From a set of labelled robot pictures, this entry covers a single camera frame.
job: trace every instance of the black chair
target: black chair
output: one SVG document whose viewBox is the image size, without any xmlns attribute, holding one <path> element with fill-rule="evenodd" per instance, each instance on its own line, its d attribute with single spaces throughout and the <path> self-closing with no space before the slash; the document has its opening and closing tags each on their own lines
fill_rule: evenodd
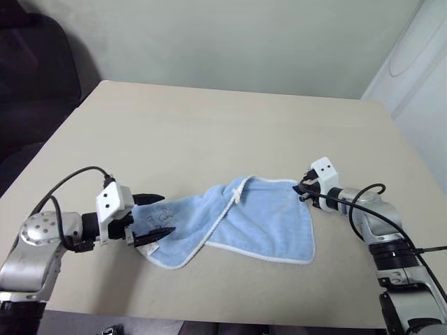
<svg viewBox="0 0 447 335">
<path fill-rule="evenodd" d="M 64 30 L 0 3 L 0 196 L 79 105 L 81 89 Z"/>
</svg>

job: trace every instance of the beige table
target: beige table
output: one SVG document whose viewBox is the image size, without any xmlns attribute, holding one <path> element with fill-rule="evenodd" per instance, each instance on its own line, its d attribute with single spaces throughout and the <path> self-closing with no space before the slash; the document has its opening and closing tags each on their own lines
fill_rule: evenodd
<svg viewBox="0 0 447 335">
<path fill-rule="evenodd" d="M 419 246 L 446 243 L 446 199 L 376 103 L 102 82 L 0 200 L 0 258 L 46 191 L 86 165 L 134 193 L 169 200 L 248 174 L 299 179 L 321 156 L 342 185 L 388 186 Z M 64 211 L 94 211 L 102 178 L 88 172 L 57 192 Z M 311 208 L 316 256 L 281 265 L 212 247 L 180 270 L 150 264 L 116 241 L 67 253 L 48 308 L 149 318 L 382 327 L 381 288 L 367 248 L 339 214 Z M 427 260 L 447 286 L 446 253 Z"/>
</svg>

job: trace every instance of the white wall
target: white wall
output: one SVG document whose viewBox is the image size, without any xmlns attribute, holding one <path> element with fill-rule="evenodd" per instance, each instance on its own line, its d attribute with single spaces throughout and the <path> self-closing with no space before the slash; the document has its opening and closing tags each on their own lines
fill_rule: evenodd
<svg viewBox="0 0 447 335">
<path fill-rule="evenodd" d="M 418 0 L 21 0 L 98 77 L 358 98 Z M 88 65 L 92 59 L 96 74 Z"/>
<path fill-rule="evenodd" d="M 447 194 L 446 10 L 423 2 L 362 98 L 384 104 Z"/>
</svg>

